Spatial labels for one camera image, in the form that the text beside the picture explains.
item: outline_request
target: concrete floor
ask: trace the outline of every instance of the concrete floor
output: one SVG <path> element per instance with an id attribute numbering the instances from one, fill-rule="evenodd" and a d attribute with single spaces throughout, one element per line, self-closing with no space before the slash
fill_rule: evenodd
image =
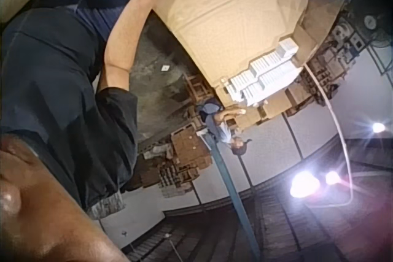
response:
<path id="1" fill-rule="evenodd" d="M 169 71 L 162 72 L 163 65 Z M 160 140 L 185 123 L 190 104 L 183 75 L 197 67 L 155 13 L 151 13 L 139 41 L 131 72 L 130 90 L 138 101 L 139 142 Z"/>

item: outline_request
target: blue cloth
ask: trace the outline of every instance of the blue cloth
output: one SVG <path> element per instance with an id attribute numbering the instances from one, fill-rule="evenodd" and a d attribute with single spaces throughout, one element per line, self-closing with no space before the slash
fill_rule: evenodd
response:
<path id="1" fill-rule="evenodd" d="M 221 105 L 217 104 L 214 101 L 208 101 L 202 107 L 202 111 L 207 113 L 205 124 L 208 127 L 208 130 L 213 133 L 214 137 L 217 141 L 224 142 L 229 144 L 231 142 L 231 131 L 229 126 L 225 121 L 223 121 L 220 125 L 217 125 L 214 115 L 222 110 Z"/>
<path id="2" fill-rule="evenodd" d="M 117 19 L 130 0 L 30 0 L 22 11 L 36 8 L 67 10 L 84 24 L 98 40 L 97 59 L 90 68 L 91 81 L 103 65 L 106 42 Z"/>
<path id="3" fill-rule="evenodd" d="M 137 98 L 91 85 L 128 1 L 32 0 L 1 36 L 1 135 L 26 142 L 84 210 L 136 162 Z"/>

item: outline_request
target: light bulb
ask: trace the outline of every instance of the light bulb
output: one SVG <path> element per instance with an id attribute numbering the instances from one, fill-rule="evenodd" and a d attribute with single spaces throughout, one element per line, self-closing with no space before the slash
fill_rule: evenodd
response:
<path id="1" fill-rule="evenodd" d="M 337 172 L 335 171 L 330 171 L 328 174 L 326 174 L 326 183 L 329 185 L 334 185 L 336 183 L 339 183 L 341 181 L 340 176 L 338 175 Z"/>
<path id="2" fill-rule="evenodd" d="M 298 173 L 292 180 L 292 187 L 290 188 L 290 195 L 294 198 L 305 198 L 312 195 L 319 188 L 319 180 L 315 178 L 310 172 L 303 171 Z"/>
<path id="3" fill-rule="evenodd" d="M 374 133 L 381 133 L 385 131 L 386 127 L 382 123 L 374 123 L 373 124 L 373 131 Z"/>

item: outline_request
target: dark hair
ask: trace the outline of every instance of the dark hair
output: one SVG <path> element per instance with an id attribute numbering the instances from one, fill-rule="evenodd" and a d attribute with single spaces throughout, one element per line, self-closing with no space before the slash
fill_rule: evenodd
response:
<path id="1" fill-rule="evenodd" d="M 251 139 L 248 139 L 248 140 L 243 144 L 243 146 L 241 146 L 241 147 L 232 147 L 232 148 L 231 148 L 232 154 L 234 154 L 235 156 L 243 156 L 243 155 L 246 153 L 246 151 L 247 151 L 247 144 L 248 144 L 250 141 L 252 141 L 252 140 L 251 140 Z"/>

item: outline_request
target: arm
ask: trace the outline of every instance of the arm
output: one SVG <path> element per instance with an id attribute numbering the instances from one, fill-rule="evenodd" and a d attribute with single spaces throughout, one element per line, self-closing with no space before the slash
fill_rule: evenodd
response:
<path id="1" fill-rule="evenodd" d="M 244 115 L 246 113 L 245 109 L 236 107 L 233 109 L 223 110 L 214 115 L 214 121 L 219 125 L 221 124 L 227 117 L 235 118 L 238 115 Z"/>
<path id="2" fill-rule="evenodd" d="M 130 0 L 109 36 L 99 91 L 107 87 L 130 89 L 130 71 L 152 0 Z"/>
<path id="3" fill-rule="evenodd" d="M 147 16 L 155 0 L 130 0 L 115 24 L 105 50 L 98 89 L 130 89 L 130 71 Z"/>

